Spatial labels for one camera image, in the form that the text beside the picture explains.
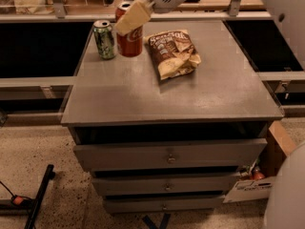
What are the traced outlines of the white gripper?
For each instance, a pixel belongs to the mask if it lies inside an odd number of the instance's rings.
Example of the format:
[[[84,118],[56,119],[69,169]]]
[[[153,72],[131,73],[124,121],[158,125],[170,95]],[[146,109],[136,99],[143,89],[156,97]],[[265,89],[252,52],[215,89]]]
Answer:
[[[116,31],[124,36],[149,22],[153,12],[167,13],[186,0],[134,0],[115,24]]]

